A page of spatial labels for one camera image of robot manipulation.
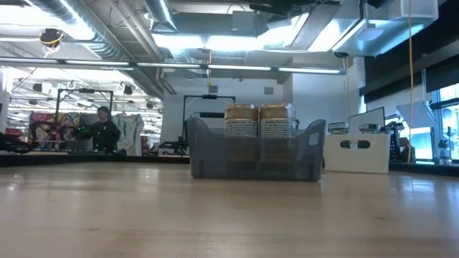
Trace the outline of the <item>beige-lidded spice jar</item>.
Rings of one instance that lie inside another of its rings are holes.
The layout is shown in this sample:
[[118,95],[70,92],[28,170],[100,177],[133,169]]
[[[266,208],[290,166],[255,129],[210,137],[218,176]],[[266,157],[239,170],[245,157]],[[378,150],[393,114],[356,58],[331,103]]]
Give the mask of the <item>beige-lidded spice jar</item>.
[[230,104],[225,108],[224,150],[228,170],[256,170],[258,112],[258,107],[251,104]]
[[267,103],[260,108],[260,158],[273,166],[289,166],[295,156],[299,120],[294,104]]

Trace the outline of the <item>translucent grey plastic bin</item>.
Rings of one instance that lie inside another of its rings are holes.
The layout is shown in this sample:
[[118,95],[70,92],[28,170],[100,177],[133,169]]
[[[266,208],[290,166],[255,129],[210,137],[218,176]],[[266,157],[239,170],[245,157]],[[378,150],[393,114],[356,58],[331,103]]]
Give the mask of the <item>translucent grey plastic bin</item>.
[[321,179],[326,121],[314,120],[294,138],[225,137],[199,118],[187,119],[191,175],[269,181]]

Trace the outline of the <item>white plastic bin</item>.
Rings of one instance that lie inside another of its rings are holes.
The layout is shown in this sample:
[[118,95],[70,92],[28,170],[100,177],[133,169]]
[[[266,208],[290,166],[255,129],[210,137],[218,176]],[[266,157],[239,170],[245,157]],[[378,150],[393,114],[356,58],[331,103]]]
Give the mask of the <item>white plastic bin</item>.
[[390,135],[327,135],[324,146],[326,171],[380,173],[389,171]]

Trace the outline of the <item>long ceiling light strip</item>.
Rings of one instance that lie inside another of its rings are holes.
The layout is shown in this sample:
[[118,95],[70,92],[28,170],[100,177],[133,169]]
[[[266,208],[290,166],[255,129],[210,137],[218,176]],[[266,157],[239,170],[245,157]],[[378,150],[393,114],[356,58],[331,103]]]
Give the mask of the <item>long ceiling light strip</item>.
[[186,70],[237,70],[251,72],[282,72],[317,75],[345,75],[344,69],[318,67],[266,67],[233,64],[194,64],[175,62],[122,62],[78,59],[0,57],[0,65],[12,67],[67,67],[70,69],[133,70],[134,68],[167,68]]

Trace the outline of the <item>grey cover cloth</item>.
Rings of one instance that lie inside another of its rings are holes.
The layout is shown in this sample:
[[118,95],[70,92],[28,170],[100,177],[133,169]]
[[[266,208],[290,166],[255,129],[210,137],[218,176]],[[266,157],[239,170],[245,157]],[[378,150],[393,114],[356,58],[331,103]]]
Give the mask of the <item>grey cover cloth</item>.
[[140,115],[117,114],[112,117],[112,121],[120,131],[118,149],[125,150],[128,156],[142,156],[143,118]]

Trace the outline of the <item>grey ceiling box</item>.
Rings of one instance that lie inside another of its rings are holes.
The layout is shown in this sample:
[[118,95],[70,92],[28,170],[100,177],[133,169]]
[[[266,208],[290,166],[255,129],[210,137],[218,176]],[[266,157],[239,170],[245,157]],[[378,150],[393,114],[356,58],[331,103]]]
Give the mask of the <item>grey ceiling box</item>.
[[232,33],[253,35],[256,29],[256,15],[248,11],[232,12]]

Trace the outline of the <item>person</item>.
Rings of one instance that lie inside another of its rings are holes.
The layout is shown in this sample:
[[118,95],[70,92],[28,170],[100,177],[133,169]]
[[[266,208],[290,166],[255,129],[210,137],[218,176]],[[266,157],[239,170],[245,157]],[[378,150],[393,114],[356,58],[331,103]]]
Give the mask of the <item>person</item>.
[[120,131],[116,128],[111,120],[110,110],[106,106],[97,109],[98,121],[90,124],[93,129],[93,147],[94,152],[104,152],[112,154],[118,150],[117,142],[120,137]]

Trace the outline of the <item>white-screen monitor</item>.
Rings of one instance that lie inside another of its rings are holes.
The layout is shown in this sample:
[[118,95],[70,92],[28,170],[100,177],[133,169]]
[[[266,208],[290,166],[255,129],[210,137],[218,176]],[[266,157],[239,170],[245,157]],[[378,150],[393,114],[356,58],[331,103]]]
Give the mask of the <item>white-screen monitor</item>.
[[385,126],[385,111],[384,107],[375,108],[365,113],[352,115],[348,118],[349,134],[360,134],[360,125],[373,124],[379,130]]

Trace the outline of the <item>background robot with green lights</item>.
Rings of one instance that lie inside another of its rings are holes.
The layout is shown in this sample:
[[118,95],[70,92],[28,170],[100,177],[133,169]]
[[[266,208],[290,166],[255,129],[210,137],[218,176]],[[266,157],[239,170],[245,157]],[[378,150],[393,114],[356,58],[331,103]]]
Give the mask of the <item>background robot with green lights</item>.
[[90,125],[79,125],[74,128],[72,135],[78,140],[89,140],[93,137],[93,129]]

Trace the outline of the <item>black equipment stand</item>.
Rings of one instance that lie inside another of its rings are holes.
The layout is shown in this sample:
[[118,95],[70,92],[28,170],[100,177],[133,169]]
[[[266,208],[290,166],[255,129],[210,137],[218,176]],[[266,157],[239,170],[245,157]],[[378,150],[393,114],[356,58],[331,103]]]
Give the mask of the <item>black equipment stand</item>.
[[389,160],[407,162],[407,151],[400,140],[400,132],[404,130],[402,123],[390,122],[385,126],[385,133],[390,135]]

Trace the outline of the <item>colourful patterned cloth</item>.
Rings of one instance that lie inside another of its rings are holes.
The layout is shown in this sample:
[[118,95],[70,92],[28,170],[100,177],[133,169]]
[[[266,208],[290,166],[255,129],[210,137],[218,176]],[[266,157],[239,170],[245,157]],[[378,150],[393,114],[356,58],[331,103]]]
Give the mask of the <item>colourful patterned cloth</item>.
[[80,113],[38,113],[29,116],[28,143],[36,151],[70,151],[76,146],[74,131]]

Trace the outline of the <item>white angled board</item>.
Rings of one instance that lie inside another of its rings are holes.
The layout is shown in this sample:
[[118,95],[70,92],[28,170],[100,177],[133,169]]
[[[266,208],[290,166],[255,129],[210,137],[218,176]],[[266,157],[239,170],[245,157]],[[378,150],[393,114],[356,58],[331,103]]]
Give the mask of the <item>white angled board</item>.
[[436,126],[433,112],[426,102],[417,101],[412,104],[398,105],[396,109],[411,129]]

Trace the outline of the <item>red crates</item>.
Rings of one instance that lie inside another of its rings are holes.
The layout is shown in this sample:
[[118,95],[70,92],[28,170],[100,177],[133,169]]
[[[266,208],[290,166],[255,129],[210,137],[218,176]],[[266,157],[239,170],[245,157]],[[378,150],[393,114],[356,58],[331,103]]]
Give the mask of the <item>red crates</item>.
[[17,128],[7,128],[5,130],[5,138],[7,143],[11,143],[13,145],[21,145],[28,147],[28,143],[23,141],[21,137],[23,136],[23,132]]

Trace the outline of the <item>clear water bottle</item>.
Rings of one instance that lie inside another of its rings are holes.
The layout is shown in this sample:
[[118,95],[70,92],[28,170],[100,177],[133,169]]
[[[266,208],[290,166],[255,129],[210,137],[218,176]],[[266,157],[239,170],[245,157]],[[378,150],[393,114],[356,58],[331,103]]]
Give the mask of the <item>clear water bottle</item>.
[[441,166],[449,166],[452,161],[450,157],[449,142],[447,140],[440,140],[438,143],[439,150],[439,164]]

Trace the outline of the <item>spiral ventilation duct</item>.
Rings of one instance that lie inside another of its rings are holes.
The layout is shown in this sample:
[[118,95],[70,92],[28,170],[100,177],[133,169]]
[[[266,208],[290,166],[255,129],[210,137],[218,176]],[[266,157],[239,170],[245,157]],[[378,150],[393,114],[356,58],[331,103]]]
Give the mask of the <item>spiral ventilation duct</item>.
[[83,0],[25,0],[30,6],[56,18],[62,29],[77,41],[83,41],[97,57],[104,60],[132,60],[108,28]]
[[168,0],[143,0],[151,20],[151,32],[177,33],[173,9]]

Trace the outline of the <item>rectangular metal duct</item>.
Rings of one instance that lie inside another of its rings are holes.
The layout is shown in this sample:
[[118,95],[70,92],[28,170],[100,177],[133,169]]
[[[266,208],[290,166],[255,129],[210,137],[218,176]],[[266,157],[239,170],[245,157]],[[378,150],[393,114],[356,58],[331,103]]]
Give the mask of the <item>rectangular metal duct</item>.
[[359,0],[358,17],[331,47],[358,57],[384,54],[439,17],[438,0]]

